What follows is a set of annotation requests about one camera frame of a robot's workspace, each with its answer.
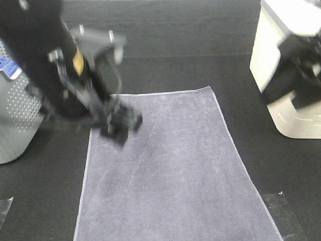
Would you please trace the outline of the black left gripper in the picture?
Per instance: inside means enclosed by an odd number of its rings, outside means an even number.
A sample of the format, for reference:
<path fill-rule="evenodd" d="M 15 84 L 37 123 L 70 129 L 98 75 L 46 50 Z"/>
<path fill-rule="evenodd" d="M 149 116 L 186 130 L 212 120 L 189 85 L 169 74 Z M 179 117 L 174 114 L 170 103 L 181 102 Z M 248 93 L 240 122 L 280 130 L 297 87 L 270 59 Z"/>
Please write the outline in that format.
<path fill-rule="evenodd" d="M 96 61 L 93 70 L 86 62 L 89 69 L 89 79 L 84 84 L 67 74 L 66 61 L 61 49 L 49 53 L 48 58 L 56 65 L 63 86 L 75 95 L 91 114 L 91 117 L 83 119 L 80 123 L 101 128 L 100 135 L 102 137 L 112 140 L 118 147 L 123 148 L 128 139 L 129 129 L 137 132 L 143 118 L 142 113 L 137 109 L 120 103 L 119 94 L 122 90 L 122 80 L 111 54 L 101 56 Z M 114 94 L 108 93 L 107 82 L 102 76 L 105 65 L 113 70 L 118 81 Z"/>

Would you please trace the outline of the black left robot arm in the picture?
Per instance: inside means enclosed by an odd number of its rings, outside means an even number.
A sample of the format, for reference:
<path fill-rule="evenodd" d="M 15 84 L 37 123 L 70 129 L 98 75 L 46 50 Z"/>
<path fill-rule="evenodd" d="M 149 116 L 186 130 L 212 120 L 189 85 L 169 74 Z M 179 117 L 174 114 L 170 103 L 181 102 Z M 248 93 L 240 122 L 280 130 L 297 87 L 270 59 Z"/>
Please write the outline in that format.
<path fill-rule="evenodd" d="M 69 29 L 63 1 L 1 1 L 1 40 L 42 101 L 44 128 L 98 129 L 124 145 L 142 114 L 119 99 L 124 35 Z"/>

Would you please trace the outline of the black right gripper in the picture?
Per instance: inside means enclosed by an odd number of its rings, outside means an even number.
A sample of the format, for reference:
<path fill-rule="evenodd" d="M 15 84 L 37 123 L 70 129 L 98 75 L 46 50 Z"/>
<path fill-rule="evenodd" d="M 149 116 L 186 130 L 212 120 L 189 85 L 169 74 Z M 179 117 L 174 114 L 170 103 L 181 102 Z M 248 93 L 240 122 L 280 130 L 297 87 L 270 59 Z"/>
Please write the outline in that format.
<path fill-rule="evenodd" d="M 278 44 L 280 58 L 274 73 L 261 92 L 265 105 L 272 104 L 294 92 L 295 109 L 320 102 L 320 35 L 289 35 Z"/>

